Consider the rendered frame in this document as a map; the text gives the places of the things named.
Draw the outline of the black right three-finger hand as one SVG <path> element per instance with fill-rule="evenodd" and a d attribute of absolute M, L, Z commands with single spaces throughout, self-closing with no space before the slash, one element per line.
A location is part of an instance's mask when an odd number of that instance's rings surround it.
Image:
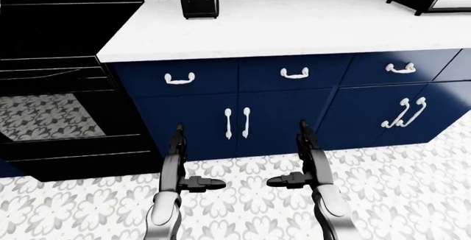
<path fill-rule="evenodd" d="M 287 175 L 269 178 L 266 181 L 267 186 L 296 189 L 303 188 L 303 186 L 315 188 L 320 184 L 316 174 L 314 157 L 311 153 L 317 148 L 316 138 L 306 120 L 300 120 L 300 133 L 297 134 L 296 142 L 297 153 L 302 161 L 302 172 L 292 172 Z"/>

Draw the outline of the black left three-finger hand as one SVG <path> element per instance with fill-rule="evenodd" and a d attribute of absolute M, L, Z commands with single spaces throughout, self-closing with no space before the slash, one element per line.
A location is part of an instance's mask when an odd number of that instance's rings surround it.
<path fill-rule="evenodd" d="M 171 187 L 177 193 L 181 191 L 189 191 L 190 193 L 204 193 L 206 191 L 219 190 L 226 187 L 226 182 L 200 176 L 191 176 L 186 178 L 184 164 L 187 162 L 187 140 L 184 136 L 184 126 L 180 122 L 177 129 L 171 137 L 169 155 L 172 156 L 171 170 L 174 174 L 170 174 Z"/>

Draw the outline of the blue kitchen base cabinet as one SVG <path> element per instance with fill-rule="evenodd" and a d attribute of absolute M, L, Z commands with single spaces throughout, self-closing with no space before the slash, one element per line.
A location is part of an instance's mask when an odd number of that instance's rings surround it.
<path fill-rule="evenodd" d="M 421 144 L 471 111 L 471 49 L 113 63 L 161 153 L 189 160 Z"/>

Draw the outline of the blue cabinet door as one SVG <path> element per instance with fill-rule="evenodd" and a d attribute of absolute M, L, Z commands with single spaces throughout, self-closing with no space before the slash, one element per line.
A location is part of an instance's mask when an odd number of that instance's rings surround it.
<path fill-rule="evenodd" d="M 403 111 L 404 98 L 412 100 L 423 88 L 417 85 L 340 88 L 316 131 L 321 148 L 330 150 L 370 147 Z"/>
<path fill-rule="evenodd" d="M 297 152 L 300 120 L 314 127 L 322 115 L 332 89 L 240 93 L 238 96 L 237 155 L 242 158 Z M 242 136 L 249 107 L 249 135 Z"/>
<path fill-rule="evenodd" d="M 373 143 L 374 147 L 404 144 L 424 144 L 447 129 L 453 122 L 471 111 L 471 80 L 460 82 L 432 82 L 409 101 L 410 108 L 401 118 L 407 122 L 422 106 L 416 105 L 421 97 L 427 107 L 407 127 L 386 129 Z"/>
<path fill-rule="evenodd" d="M 135 98 L 134 103 L 161 155 L 169 151 L 171 136 L 182 122 L 189 161 L 236 157 L 234 93 Z M 225 138 L 227 108 L 232 110 L 230 140 Z"/>

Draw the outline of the blue drawer front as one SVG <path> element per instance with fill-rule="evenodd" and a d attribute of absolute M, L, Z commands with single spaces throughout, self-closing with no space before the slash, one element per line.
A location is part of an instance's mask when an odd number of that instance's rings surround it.
<path fill-rule="evenodd" d="M 238 85 L 238 64 L 231 60 L 152 60 L 113 63 L 111 65 L 130 96 L 187 96 L 209 93 L 234 93 Z M 186 85 L 168 85 L 165 74 L 173 80 L 196 78 Z"/>
<path fill-rule="evenodd" d="M 458 49 L 429 49 L 356 54 L 341 81 L 341 86 L 430 82 L 458 52 Z M 385 69 L 390 63 L 396 69 L 404 69 L 406 64 L 413 63 L 417 71 L 412 74 L 395 74 Z"/>
<path fill-rule="evenodd" d="M 240 91 L 282 91 L 289 89 L 328 88 L 338 85 L 353 56 L 351 54 L 314 54 L 298 56 L 248 57 L 239 59 Z M 308 78 L 286 79 L 288 74 L 301 74 L 308 67 Z"/>

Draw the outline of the black oven range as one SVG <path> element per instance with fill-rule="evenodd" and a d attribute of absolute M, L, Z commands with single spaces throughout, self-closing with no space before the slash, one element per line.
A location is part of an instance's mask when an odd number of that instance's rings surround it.
<path fill-rule="evenodd" d="M 99 51 L 144 0 L 0 0 L 0 177 L 157 173 L 163 159 Z"/>

